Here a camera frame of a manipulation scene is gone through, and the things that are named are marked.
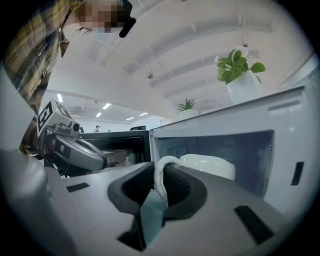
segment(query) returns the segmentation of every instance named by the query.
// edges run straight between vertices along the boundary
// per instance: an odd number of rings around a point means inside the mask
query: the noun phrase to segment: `potted plant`
[[[190,100],[185,99],[185,103],[180,103],[177,105],[178,109],[180,111],[179,113],[179,119],[180,120],[185,120],[189,118],[196,117],[198,115],[198,111],[193,109],[195,106],[196,102],[192,98]]]
[[[260,62],[256,62],[249,68],[248,53],[247,45],[244,44],[233,49],[228,57],[215,58],[218,66],[217,78],[225,82],[234,104],[250,101],[263,95],[261,80],[255,73],[264,72],[266,68]]]

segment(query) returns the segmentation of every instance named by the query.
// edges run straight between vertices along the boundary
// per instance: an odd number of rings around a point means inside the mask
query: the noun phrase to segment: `plaid shirt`
[[[9,44],[3,66],[17,91],[38,114],[51,70],[68,40],[62,32],[71,11],[83,0],[52,0],[39,7]]]

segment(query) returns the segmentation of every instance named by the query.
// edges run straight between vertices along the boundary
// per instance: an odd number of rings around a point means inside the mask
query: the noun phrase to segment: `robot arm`
[[[80,124],[54,99],[37,118],[37,135],[39,154],[65,175],[70,165],[93,171],[108,163],[98,148],[81,138]]]

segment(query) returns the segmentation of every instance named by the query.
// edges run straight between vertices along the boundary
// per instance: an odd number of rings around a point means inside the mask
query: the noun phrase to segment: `white ceiling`
[[[107,102],[99,101],[97,99],[89,97],[80,97],[74,95],[62,94],[63,106],[67,109],[73,118],[84,118],[84,119],[94,119],[97,118],[101,121],[112,121],[118,123],[131,124],[136,121],[145,120],[146,118],[153,117],[153,115],[142,114],[141,111],[133,110],[123,106],[117,106],[111,104],[107,109],[103,109]],[[40,109],[45,107],[45,105],[54,99],[58,101],[57,91],[47,90],[42,98],[42,103]]]
[[[53,70],[49,89],[124,107],[113,120],[141,112],[174,119],[176,105],[185,99],[195,99],[200,112],[232,104],[216,78],[214,59],[242,42],[250,50],[249,64],[266,66],[259,75],[266,94],[313,52],[290,16],[270,1],[130,1],[137,23],[125,39],[117,33],[74,33],[75,25],[65,28],[71,43]],[[70,108],[99,109],[88,100],[73,101]]]

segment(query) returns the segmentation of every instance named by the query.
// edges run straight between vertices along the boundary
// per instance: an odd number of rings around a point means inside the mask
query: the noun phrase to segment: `microwave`
[[[320,180],[318,99],[316,83],[301,85],[151,130],[81,136],[108,160],[93,173],[164,156],[225,159],[236,183],[291,219],[308,208]]]

